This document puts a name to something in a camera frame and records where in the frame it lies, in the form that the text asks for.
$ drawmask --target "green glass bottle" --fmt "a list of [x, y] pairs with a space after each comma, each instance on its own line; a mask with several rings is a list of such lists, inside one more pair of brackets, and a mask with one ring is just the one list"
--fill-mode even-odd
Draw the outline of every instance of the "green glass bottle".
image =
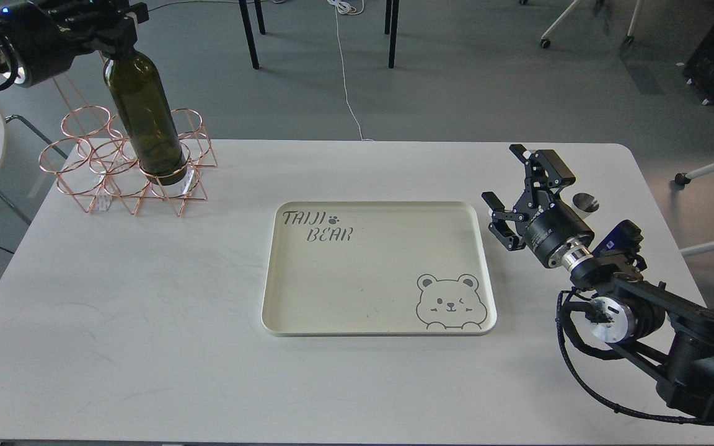
[[164, 95], [159, 71], [133, 47], [111, 55], [104, 66], [104, 81], [117, 113], [131, 139], [139, 166], [151, 183], [178, 183], [187, 174], [186, 157]]

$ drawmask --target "white table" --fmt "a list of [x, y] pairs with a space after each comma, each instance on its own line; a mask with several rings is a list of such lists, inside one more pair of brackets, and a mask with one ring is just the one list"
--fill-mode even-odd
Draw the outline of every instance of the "white table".
[[[556, 149], [600, 211], [630, 218], [646, 276], [701, 302], [631, 153]], [[507, 205], [524, 170], [508, 143], [216, 141], [207, 203], [85, 215], [48, 195], [0, 282], [0, 439], [426, 444], [701, 444], [714, 428], [614, 415], [558, 353], [566, 271], [508, 253], [481, 192]], [[278, 338], [260, 321], [275, 211], [287, 201], [460, 200], [481, 217], [498, 324], [485, 336]], [[669, 327], [652, 344], [667, 348]], [[668, 413], [626, 362], [574, 353], [586, 381]]]

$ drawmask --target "white tray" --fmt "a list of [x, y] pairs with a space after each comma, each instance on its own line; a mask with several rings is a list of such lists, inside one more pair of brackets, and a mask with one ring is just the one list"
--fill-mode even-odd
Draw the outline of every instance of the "white tray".
[[280, 336], [486, 333], [496, 310], [475, 211], [458, 201], [280, 206], [262, 319]]

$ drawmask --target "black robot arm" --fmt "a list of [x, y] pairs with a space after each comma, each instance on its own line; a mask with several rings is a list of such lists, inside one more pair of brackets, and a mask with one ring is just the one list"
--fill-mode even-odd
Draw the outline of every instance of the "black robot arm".
[[[646, 263], [638, 254], [640, 229], [622, 221], [589, 251], [594, 234], [561, 200], [563, 187], [575, 176], [553, 150], [530, 152], [521, 144], [510, 147], [525, 166], [525, 189], [512, 211], [493, 192], [482, 197], [491, 209], [488, 228], [508, 251], [528, 246], [545, 268], [564, 266], [573, 290], [558, 297], [557, 327], [564, 360], [578, 383], [595, 399], [616, 412], [633, 417], [714, 426], [714, 310], [689, 302], [643, 279]], [[509, 228], [514, 222], [516, 231]], [[583, 297], [581, 292], [593, 292]], [[572, 297], [583, 301], [572, 301]], [[592, 334], [609, 349], [583, 341], [571, 317], [584, 313]], [[661, 328], [666, 316], [674, 329], [669, 352], [640, 340]], [[590, 389], [575, 372], [564, 348], [564, 336], [582, 353], [604, 361], [626, 359], [656, 381], [666, 406], [694, 418], [649, 415], [612, 403]]]
[[0, 90], [30, 87], [67, 71], [76, 56], [107, 56], [136, 42], [145, 3], [128, 0], [30, 0], [0, 4]]

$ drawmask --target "bear cartoon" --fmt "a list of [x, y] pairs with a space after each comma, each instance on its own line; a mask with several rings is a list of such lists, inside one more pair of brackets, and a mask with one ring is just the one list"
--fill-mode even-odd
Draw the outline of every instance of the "bear cartoon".
[[481, 328], [487, 319], [487, 307], [481, 302], [478, 279], [472, 274], [462, 274], [456, 280], [437, 280], [431, 274], [417, 278], [420, 301], [417, 317], [429, 328]]

